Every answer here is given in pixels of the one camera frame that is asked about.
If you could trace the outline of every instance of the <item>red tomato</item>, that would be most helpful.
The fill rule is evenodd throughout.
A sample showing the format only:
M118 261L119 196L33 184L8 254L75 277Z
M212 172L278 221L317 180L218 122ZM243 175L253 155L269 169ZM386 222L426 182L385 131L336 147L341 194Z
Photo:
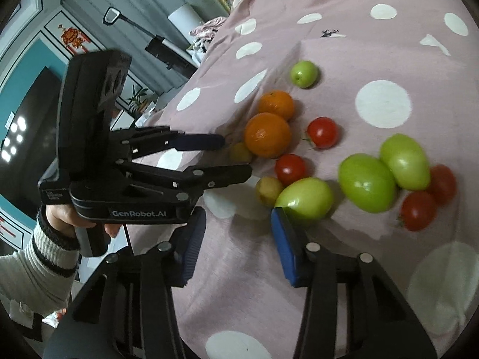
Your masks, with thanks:
M415 191L404 199L399 219L404 228L416 232L425 229L436 217L437 205L426 191Z
M281 183L288 186L307 177L306 164L300 156L287 153L276 161L275 173Z
M432 195L439 206L451 202L457 193L456 177L451 169L444 165L431 168L431 183L427 192Z
M318 148L334 146L339 140L339 127L329 117L315 118L308 126L306 133Z

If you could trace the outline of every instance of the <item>person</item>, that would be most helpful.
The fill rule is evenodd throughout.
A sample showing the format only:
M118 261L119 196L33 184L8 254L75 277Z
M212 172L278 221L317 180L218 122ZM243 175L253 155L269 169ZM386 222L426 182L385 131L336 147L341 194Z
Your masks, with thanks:
M0 257L0 294L44 316L65 308L78 268L75 227L95 225L79 217L71 205L42 206L27 247ZM120 227L104 226L111 237Z

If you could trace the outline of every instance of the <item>orange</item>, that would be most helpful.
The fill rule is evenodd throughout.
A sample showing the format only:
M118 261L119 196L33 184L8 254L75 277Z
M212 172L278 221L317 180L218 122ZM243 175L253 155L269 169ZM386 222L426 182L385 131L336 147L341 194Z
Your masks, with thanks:
M274 113L288 121L295 113L295 102L288 93L274 90L261 96L258 113L263 112Z
M288 148L291 130L278 115L259 113L246 125L243 140L253 154L261 158L276 158Z

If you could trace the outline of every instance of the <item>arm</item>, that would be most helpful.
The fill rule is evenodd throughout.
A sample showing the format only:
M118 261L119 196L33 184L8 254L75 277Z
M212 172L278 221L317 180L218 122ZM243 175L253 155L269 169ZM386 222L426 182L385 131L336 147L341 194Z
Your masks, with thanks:
M40 314L66 307L78 249L74 231L66 234L55 230L42 207L27 247L0 258L0 292Z

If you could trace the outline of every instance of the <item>tv screen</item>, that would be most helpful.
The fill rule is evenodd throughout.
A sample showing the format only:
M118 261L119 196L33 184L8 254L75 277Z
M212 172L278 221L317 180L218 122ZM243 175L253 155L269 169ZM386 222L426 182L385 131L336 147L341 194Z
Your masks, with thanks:
M1 151L0 194L34 220L41 205L37 183L56 155L60 87L45 67L16 111Z

